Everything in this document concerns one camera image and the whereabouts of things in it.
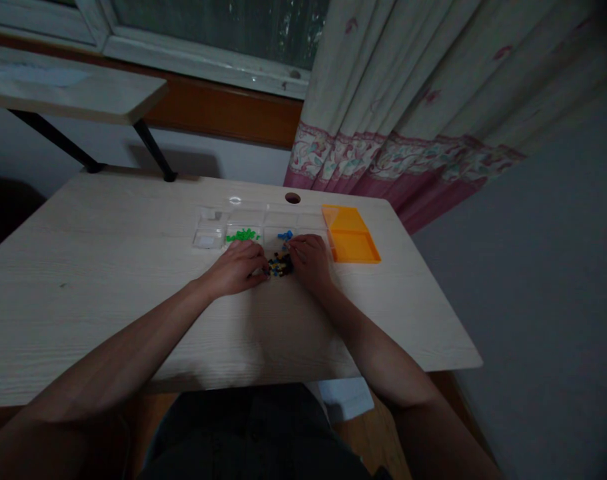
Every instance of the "glass pane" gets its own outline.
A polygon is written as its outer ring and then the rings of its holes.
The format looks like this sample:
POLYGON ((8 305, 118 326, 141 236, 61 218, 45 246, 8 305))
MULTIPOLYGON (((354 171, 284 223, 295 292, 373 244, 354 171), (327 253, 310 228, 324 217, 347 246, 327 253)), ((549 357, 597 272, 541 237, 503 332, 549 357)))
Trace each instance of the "glass pane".
POLYGON ((329 0, 112 0, 121 25, 311 70, 329 0))

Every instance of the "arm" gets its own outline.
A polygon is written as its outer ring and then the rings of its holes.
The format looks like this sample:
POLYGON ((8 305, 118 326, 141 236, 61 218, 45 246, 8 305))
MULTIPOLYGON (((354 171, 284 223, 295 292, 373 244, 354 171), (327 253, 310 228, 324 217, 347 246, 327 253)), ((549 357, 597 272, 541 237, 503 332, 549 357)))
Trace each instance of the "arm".
POLYGON ((332 284, 323 240, 300 235, 289 247, 295 275, 323 306, 372 390, 392 404, 412 476, 500 478, 421 367, 332 284))
POLYGON ((234 242, 200 278, 107 339, 0 430, 0 478, 74 478, 87 452, 87 428, 136 393, 216 298, 269 277, 263 248, 234 242))

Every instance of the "desk hole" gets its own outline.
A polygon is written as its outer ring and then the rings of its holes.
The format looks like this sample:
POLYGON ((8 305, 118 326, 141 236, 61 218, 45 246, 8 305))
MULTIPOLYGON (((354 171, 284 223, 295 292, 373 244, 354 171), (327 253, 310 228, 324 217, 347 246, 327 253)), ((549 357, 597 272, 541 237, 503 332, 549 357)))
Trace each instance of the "desk hole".
POLYGON ((296 193, 294 192, 288 192, 285 194, 285 199, 288 201, 288 203, 294 203, 297 204, 301 201, 301 197, 299 197, 296 193))

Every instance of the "black metal shelf leg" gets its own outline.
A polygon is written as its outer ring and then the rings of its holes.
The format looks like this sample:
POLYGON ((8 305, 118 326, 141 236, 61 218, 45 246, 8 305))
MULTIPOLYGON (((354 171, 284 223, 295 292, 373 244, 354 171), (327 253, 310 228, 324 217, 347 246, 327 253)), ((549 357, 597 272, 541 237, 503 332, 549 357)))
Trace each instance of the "black metal shelf leg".
POLYGON ((11 109, 8 109, 8 111, 20 120, 26 122, 34 128, 34 130, 38 131, 61 150, 82 164, 86 170, 88 170, 88 173, 96 173, 105 167, 105 163, 98 163, 38 113, 11 109))
POLYGON ((141 140, 143 140, 143 143, 145 143, 145 146, 148 147, 148 151, 157 162, 157 165, 163 172, 163 179, 167 182, 174 181, 177 178, 177 173, 173 172, 170 168, 170 165, 168 165, 168 162, 163 156, 163 153, 159 149, 157 142, 155 142, 152 133, 150 133, 150 130, 148 129, 148 126, 145 124, 143 119, 136 122, 134 124, 134 127, 139 136, 141 137, 141 140))

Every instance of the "person's left hand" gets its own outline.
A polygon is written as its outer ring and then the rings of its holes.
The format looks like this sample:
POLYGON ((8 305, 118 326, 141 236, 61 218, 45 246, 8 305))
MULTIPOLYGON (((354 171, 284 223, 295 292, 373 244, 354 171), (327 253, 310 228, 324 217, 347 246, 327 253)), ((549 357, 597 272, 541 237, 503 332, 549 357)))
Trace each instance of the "person's left hand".
POLYGON ((199 278, 212 300, 256 287, 270 278, 266 273, 252 275, 257 269, 270 270, 263 247, 252 240, 233 241, 215 264, 199 278))

